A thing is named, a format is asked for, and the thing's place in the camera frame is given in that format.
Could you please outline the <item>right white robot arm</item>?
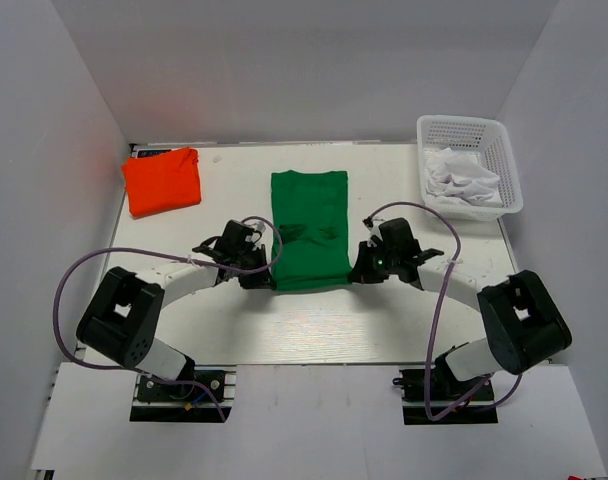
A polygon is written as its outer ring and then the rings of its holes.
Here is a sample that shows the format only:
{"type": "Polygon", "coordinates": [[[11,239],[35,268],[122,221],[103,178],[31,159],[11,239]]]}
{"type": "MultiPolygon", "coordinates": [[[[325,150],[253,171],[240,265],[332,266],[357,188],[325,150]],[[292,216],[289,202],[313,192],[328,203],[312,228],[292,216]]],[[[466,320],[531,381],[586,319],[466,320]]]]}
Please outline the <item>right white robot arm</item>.
{"type": "Polygon", "coordinates": [[[481,316],[483,338],[434,359],[430,386],[443,396],[459,398],[499,371],[520,375],[571,345],[571,331],[535,272],[494,274],[453,261],[438,249],[422,249],[403,218],[364,224],[369,237],[358,246],[350,282],[379,284],[396,277],[481,316]]]}

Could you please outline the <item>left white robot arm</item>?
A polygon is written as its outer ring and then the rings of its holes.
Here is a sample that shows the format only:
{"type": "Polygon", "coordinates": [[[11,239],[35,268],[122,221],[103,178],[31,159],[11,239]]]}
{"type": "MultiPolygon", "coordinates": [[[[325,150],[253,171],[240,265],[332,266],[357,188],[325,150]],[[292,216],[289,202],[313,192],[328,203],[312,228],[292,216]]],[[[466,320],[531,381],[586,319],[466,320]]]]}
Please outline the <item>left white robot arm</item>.
{"type": "Polygon", "coordinates": [[[271,226],[258,216],[230,220],[222,234],[193,249],[204,260],[164,255],[167,262],[149,270],[108,270],[78,324],[77,339],[124,369],[161,380],[172,398],[186,398],[195,387],[195,362],[156,338],[160,314],[233,278],[243,289],[273,290],[271,262],[261,242],[271,226]]]}

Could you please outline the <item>green t-shirt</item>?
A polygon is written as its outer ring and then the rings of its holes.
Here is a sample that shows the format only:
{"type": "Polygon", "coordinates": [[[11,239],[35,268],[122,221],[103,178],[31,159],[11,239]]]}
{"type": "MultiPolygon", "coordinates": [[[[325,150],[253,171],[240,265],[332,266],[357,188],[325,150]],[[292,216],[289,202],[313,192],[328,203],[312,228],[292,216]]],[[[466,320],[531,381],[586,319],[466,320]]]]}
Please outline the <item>green t-shirt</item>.
{"type": "Polygon", "coordinates": [[[271,175],[273,224],[282,242],[272,248],[276,289],[326,289],[348,283],[348,173],[271,175]]]}

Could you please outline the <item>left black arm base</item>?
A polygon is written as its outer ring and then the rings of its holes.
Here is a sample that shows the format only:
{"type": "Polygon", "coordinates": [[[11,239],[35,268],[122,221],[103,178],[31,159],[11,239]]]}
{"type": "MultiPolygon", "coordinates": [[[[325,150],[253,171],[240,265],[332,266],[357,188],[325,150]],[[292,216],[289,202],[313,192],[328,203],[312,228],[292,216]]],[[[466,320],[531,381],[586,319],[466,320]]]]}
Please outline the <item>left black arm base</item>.
{"type": "Polygon", "coordinates": [[[233,408],[235,368],[198,368],[194,380],[208,392],[192,385],[164,385],[147,375],[139,375],[129,420],[134,423],[224,423],[233,408]]]}

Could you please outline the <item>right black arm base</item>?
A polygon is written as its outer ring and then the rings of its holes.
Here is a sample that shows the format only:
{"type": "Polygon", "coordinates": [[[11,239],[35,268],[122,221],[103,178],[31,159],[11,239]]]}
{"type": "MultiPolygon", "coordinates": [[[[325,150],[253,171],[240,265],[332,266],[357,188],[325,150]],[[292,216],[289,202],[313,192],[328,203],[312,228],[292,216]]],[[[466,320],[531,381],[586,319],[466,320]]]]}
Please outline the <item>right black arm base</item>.
{"type": "Polygon", "coordinates": [[[401,369],[392,379],[392,386],[401,396],[405,426],[497,424],[498,414],[493,407],[495,393],[491,381],[486,379],[475,393],[469,393],[479,382],[480,379],[475,378],[467,382],[450,383],[431,372],[430,409],[433,416],[462,398],[448,415],[438,421],[431,420],[425,411],[423,368],[415,366],[401,369]]]}

